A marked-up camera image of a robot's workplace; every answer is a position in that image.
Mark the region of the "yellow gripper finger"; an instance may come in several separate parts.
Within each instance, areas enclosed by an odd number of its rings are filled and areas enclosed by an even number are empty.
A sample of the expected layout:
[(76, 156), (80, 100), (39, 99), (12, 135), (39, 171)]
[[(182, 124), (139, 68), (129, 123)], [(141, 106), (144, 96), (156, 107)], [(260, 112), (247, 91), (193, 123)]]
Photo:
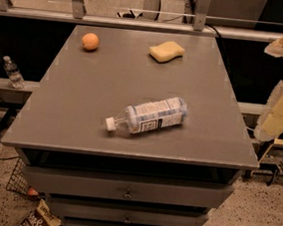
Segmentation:
[(264, 53), (271, 57), (283, 58), (283, 36), (267, 45)]
[(283, 81), (274, 87), (265, 109), (260, 115), (254, 136), (260, 141), (270, 141), (283, 133)]

